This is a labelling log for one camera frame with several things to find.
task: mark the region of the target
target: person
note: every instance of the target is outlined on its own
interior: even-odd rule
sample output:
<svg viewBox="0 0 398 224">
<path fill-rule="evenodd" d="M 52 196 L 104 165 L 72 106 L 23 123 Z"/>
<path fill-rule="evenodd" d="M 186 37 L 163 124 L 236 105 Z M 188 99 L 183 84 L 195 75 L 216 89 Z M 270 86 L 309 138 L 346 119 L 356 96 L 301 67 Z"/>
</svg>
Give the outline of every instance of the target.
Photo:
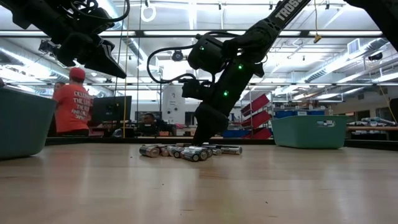
<svg viewBox="0 0 398 224">
<path fill-rule="evenodd" d="M 56 82 L 54 85 L 54 93 L 65 85 L 64 82 Z"/>
<path fill-rule="evenodd" d="M 4 87 L 6 84 L 4 84 L 4 81 L 0 78 L 0 88 Z"/>
<path fill-rule="evenodd" d="M 172 127 L 168 126 L 163 120 L 156 119 L 154 114 L 146 113 L 143 117 L 144 123 L 139 125 L 137 132 L 145 136 L 159 135 L 159 131 L 174 133 Z"/>
<path fill-rule="evenodd" d="M 64 85 L 54 93 L 57 102 L 55 123 L 58 136 L 88 136 L 87 122 L 91 119 L 90 110 L 93 97 L 83 87 L 85 71 L 72 68 L 69 72 L 69 85 Z"/>
</svg>

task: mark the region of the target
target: ceiling pipe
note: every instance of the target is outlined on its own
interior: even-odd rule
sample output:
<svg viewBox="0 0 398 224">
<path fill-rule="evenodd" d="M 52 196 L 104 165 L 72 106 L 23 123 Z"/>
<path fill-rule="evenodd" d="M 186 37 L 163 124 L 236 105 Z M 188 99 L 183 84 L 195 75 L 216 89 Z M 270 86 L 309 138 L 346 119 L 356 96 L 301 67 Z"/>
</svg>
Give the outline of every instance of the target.
<svg viewBox="0 0 398 224">
<path fill-rule="evenodd" d="M 332 73 L 352 62 L 356 58 L 364 57 L 365 55 L 372 54 L 373 52 L 379 50 L 381 47 L 385 46 L 388 42 L 385 38 L 378 38 L 373 40 L 368 39 L 360 39 L 360 50 L 359 52 L 355 52 L 353 54 L 349 54 L 347 50 L 343 51 L 342 53 L 330 58 L 322 65 L 314 68 L 313 70 L 307 72 L 302 79 L 298 81 L 298 83 L 310 83 L 317 78 L 320 78 L 324 75 Z M 286 94 L 292 90 L 295 90 L 296 86 L 287 86 L 283 88 L 278 88 L 275 90 L 275 95 L 282 95 Z"/>
</svg>

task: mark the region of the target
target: storage bin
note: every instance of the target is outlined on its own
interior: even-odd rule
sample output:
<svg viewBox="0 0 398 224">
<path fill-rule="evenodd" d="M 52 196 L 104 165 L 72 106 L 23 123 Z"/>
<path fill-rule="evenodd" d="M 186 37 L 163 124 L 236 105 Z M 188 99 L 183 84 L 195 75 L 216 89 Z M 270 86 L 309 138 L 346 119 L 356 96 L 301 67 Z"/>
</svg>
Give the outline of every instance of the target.
<svg viewBox="0 0 398 224">
<path fill-rule="evenodd" d="M 0 159 L 39 153 L 54 110 L 54 100 L 0 88 Z"/>
<path fill-rule="evenodd" d="M 346 116 L 290 116 L 272 122 L 278 146 L 338 149 L 344 146 Z"/>
</svg>

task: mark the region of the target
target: black cable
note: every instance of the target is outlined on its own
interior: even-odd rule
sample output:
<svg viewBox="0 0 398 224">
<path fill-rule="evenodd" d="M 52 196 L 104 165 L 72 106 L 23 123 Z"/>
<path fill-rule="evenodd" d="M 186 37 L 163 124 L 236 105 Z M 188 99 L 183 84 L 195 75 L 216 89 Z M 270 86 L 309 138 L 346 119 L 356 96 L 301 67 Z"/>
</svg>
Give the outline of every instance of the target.
<svg viewBox="0 0 398 224">
<path fill-rule="evenodd" d="M 92 15 L 89 15 L 89 14 L 86 14 L 86 13 L 82 12 L 81 10 L 79 10 L 79 9 L 75 6 L 75 4 L 81 4 L 81 2 L 78 2 L 78 1 L 71 1 L 71 2 L 70 2 L 70 5 L 71 5 L 71 8 L 72 8 L 72 10 L 73 10 L 74 12 L 79 13 L 79 14 L 82 15 L 82 16 L 90 17 L 90 18 L 93 18 L 93 19 L 99 19 L 99 20 L 102 20 L 102 21 L 104 21 L 104 22 L 119 22 L 119 21 L 121 21 L 121 20 L 127 18 L 127 16 L 128 16 L 129 13 L 130 13 L 130 0 L 124 0 L 124 2 L 127 3 L 127 9 L 126 9 L 126 11 L 124 12 L 124 14 L 123 14 L 121 17 L 112 18 L 112 19 L 103 18 L 103 17 L 98 17 L 98 16 L 92 16 Z"/>
<path fill-rule="evenodd" d="M 227 35 L 227 36 L 231 36 L 231 37 L 237 37 L 237 36 L 239 36 L 238 34 L 231 34 L 231 33 L 229 33 L 229 32 L 223 32 L 223 31 L 210 31 L 210 32 L 207 32 L 206 34 L 208 34 L 208 35 L 211 35 L 211 34 L 219 34 L 219 35 Z M 193 48 L 194 46 L 195 46 L 195 44 L 189 45 L 189 46 L 184 46 L 184 47 L 166 47 L 166 48 L 158 49 L 158 50 L 152 52 L 152 53 L 148 56 L 148 61 L 147 61 L 147 72 L 148 72 L 148 75 L 150 76 L 150 78 L 151 78 L 154 82 L 160 83 L 160 84 L 171 83 L 171 82 L 173 82 L 173 81 L 177 81 L 177 80 L 181 79 L 182 77 L 191 77 L 191 78 L 193 78 L 193 79 L 196 79 L 196 77 L 194 76 L 194 74 L 185 73 L 185 74 L 179 75 L 179 76 L 177 76 L 177 77 L 175 77 L 175 78 L 173 78 L 173 79 L 171 79 L 171 80 L 163 80 L 163 79 L 161 79 L 161 80 L 159 81 L 159 80 L 157 80 L 157 79 L 153 76 L 152 72 L 150 72 L 150 69 L 149 69 L 149 62 L 150 62 L 150 60 L 152 59 L 152 57 L 153 57 L 155 54 L 157 54 L 157 53 L 159 53 L 159 52 L 163 52 L 163 51 L 168 51 L 168 50 L 185 50 L 185 49 L 191 49 L 191 48 Z M 211 74 L 211 83 L 214 84 L 215 80 L 216 80 L 215 74 Z"/>
<path fill-rule="evenodd" d="M 159 81 L 159 80 L 157 80 L 157 79 L 153 76 L 152 72 L 150 72 L 150 69 L 149 69 L 149 62 L 150 62 L 150 60 L 152 59 L 152 57 L 155 56 L 155 54 L 157 54 L 157 53 L 159 53 L 159 52 L 163 52 L 163 51 L 168 51 L 168 50 L 185 50 L 185 49 L 191 49 L 191 48 L 193 48 L 194 46 L 195 46 L 195 44 L 189 45 L 189 46 L 184 46 L 184 47 L 166 47 L 166 48 L 158 49 L 158 50 L 155 50 L 154 52 L 152 52 L 152 53 L 148 56 L 148 61 L 147 61 L 147 72 L 148 72 L 148 75 L 150 76 L 150 78 L 151 78 L 154 82 L 159 83 L 159 84 L 168 84 L 168 83 L 171 83 L 171 82 L 173 82 L 173 81 L 177 81 L 177 80 L 179 80 L 179 79 L 182 78 L 182 77 L 191 77 L 191 78 L 196 79 L 196 77 L 195 77 L 193 74 L 191 74 L 191 73 L 185 73 L 185 74 L 179 75 L 179 76 L 177 76 L 177 77 L 175 77 L 175 78 L 173 78 L 173 79 L 171 79 L 171 80 L 163 80 L 163 79 L 161 79 L 161 81 Z"/>
</svg>

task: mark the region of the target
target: wooden table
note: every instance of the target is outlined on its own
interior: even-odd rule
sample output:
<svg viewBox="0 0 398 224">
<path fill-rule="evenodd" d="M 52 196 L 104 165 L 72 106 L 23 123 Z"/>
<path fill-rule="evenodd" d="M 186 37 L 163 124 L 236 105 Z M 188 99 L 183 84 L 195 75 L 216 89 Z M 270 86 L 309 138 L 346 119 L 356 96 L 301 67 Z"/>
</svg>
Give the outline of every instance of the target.
<svg viewBox="0 0 398 224">
<path fill-rule="evenodd" d="M 244 146 L 192 163 L 139 145 L 46 147 L 0 162 L 0 223 L 391 224 L 398 154 Z"/>
</svg>

